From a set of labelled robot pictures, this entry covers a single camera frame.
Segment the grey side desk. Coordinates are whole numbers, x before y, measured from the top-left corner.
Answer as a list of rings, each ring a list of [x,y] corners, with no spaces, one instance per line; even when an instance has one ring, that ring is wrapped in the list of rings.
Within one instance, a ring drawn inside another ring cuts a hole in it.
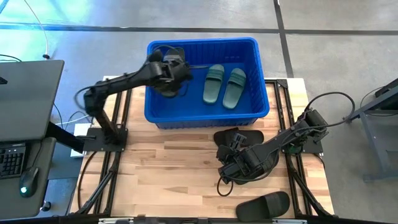
[[[24,172],[30,167],[38,167],[37,190],[29,198],[19,193],[20,177],[0,179],[0,220],[34,217],[42,206],[47,190],[47,182],[55,149],[56,139],[45,138],[36,142],[27,142]]]

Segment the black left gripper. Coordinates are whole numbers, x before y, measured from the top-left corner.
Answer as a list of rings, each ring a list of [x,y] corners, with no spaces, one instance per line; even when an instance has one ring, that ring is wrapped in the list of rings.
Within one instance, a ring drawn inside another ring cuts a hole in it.
[[[189,64],[181,60],[158,62],[150,74],[147,85],[159,93],[178,93],[183,82],[192,79]]]

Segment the green slide sandal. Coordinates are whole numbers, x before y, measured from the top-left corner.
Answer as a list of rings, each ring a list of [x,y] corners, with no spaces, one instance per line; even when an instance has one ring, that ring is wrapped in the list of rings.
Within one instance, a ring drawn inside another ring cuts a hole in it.
[[[234,68],[230,73],[223,97],[223,106],[225,108],[232,110],[237,106],[245,84],[245,72],[240,68]]]
[[[224,77],[224,66],[212,65],[205,77],[203,101],[208,104],[216,103]]]

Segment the black keyboard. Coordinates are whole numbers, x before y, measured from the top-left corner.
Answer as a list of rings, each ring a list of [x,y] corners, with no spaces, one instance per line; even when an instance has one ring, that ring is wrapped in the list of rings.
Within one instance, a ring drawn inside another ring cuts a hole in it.
[[[20,144],[0,144],[0,179],[20,177],[25,166],[27,146]]]

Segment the grey metal stand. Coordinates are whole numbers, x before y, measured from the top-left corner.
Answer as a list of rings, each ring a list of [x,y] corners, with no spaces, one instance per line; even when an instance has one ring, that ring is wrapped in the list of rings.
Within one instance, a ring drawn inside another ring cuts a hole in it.
[[[375,152],[379,172],[363,177],[365,182],[398,178],[398,78],[370,91],[374,98],[364,103],[348,122],[360,119],[370,148]]]

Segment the grey monitor back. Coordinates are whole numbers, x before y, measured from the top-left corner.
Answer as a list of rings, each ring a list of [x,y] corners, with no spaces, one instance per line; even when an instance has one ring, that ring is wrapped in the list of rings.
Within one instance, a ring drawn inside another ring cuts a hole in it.
[[[42,139],[65,62],[0,63],[0,142]]]

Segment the blue plastic bin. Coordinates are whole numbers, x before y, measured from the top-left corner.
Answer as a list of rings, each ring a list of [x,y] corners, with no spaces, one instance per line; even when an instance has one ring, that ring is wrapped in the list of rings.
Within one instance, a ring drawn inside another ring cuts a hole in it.
[[[192,80],[184,82],[174,98],[146,88],[144,114],[158,128],[245,126],[268,114],[270,106],[259,46],[252,37],[156,40],[147,47],[149,53],[157,49],[162,53],[184,49],[185,60],[193,66]],[[209,104],[203,99],[205,78],[209,68],[216,64],[224,67],[224,76],[217,101]],[[236,107],[229,109],[223,105],[223,98],[235,68],[245,73],[246,82]]]

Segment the silver metal bracket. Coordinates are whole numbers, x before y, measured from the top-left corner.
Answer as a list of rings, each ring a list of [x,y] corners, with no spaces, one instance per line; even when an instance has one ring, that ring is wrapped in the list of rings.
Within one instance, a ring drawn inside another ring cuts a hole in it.
[[[134,224],[133,218],[100,218],[98,224]]]
[[[273,219],[272,224],[308,224],[306,220],[298,219]]]

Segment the black computer mouse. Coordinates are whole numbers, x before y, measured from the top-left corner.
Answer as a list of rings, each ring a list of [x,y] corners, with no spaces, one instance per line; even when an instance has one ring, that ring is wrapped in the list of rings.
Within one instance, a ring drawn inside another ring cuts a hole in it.
[[[29,198],[35,194],[39,170],[38,167],[30,167],[22,173],[19,180],[19,193],[21,197]]]

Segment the black aluminium table frame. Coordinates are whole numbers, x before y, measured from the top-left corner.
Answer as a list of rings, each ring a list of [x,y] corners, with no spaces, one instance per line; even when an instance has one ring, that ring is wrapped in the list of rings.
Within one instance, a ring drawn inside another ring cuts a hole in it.
[[[259,130],[264,140],[276,136],[281,129],[279,115],[283,111],[284,127],[289,127],[303,112],[307,92],[302,78],[266,80],[270,111],[240,130]],[[112,217],[198,217],[235,218],[238,204],[258,196],[283,190],[290,196],[285,156],[263,180],[234,185],[231,195],[217,194],[219,179],[216,159],[217,146],[213,135],[232,127],[159,129],[144,116],[145,87],[135,88],[126,126],[129,131],[127,145],[121,153],[113,203]],[[89,199],[100,182],[104,169],[104,152],[97,152],[88,163],[80,189],[81,206]],[[302,154],[308,188],[323,208],[334,213],[325,170],[318,157]]]

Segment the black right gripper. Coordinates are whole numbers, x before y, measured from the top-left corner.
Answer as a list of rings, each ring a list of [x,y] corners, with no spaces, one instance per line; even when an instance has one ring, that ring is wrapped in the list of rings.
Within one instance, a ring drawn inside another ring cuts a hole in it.
[[[242,150],[246,136],[235,133],[229,147],[221,145],[217,150],[217,159],[223,164],[218,173],[223,182],[234,181],[239,174],[248,175],[264,163],[275,149],[268,149],[263,145],[253,145]]]

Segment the white power box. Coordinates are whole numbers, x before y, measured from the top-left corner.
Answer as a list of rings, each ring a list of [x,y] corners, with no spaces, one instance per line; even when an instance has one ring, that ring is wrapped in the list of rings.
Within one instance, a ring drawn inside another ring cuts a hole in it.
[[[86,136],[88,129],[91,127],[90,123],[78,123],[74,127],[74,135],[75,136]],[[87,154],[86,151],[82,153],[75,151],[74,149],[71,150],[70,157],[71,158],[78,158],[83,157]]]

